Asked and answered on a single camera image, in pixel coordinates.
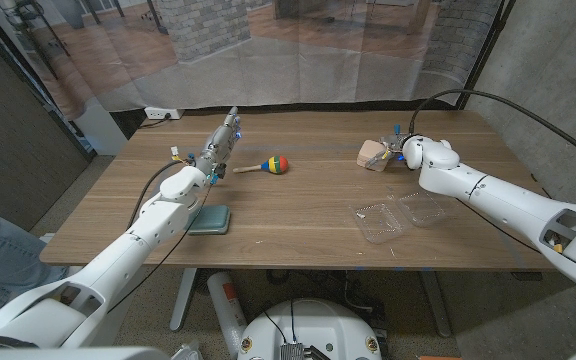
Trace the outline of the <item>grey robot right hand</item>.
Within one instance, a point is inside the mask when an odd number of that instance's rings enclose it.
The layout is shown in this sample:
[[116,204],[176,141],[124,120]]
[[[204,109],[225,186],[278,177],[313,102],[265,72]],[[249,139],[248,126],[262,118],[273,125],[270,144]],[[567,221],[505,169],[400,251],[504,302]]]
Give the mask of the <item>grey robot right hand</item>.
[[366,158],[364,166],[374,171],[383,171],[389,162],[402,161],[404,135],[388,135],[379,141],[366,140],[362,146],[362,154]]

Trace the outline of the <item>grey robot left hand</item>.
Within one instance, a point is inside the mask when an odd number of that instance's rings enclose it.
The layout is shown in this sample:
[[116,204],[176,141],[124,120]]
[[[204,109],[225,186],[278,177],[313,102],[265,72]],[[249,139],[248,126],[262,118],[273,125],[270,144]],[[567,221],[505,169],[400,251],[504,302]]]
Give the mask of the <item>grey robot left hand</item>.
[[195,167],[215,183],[214,177],[223,178],[226,162],[230,158],[235,143],[241,138],[238,108],[233,106],[222,125],[207,138],[204,148],[195,160]]

